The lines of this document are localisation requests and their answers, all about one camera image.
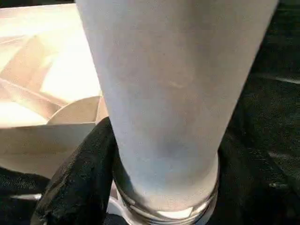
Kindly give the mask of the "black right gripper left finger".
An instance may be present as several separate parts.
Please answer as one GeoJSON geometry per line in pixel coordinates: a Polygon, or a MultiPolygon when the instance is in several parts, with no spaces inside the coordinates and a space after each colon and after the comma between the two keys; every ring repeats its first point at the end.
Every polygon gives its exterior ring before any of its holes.
{"type": "Polygon", "coordinates": [[[109,225],[107,206],[117,149],[108,117],[60,166],[37,203],[32,225],[109,225]]]}

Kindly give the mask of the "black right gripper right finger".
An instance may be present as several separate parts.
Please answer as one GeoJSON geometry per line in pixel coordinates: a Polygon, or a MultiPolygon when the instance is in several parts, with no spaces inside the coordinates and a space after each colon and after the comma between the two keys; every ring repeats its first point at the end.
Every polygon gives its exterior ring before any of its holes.
{"type": "Polygon", "coordinates": [[[227,132],[219,156],[218,225],[300,223],[300,197],[265,152],[227,132]]]}

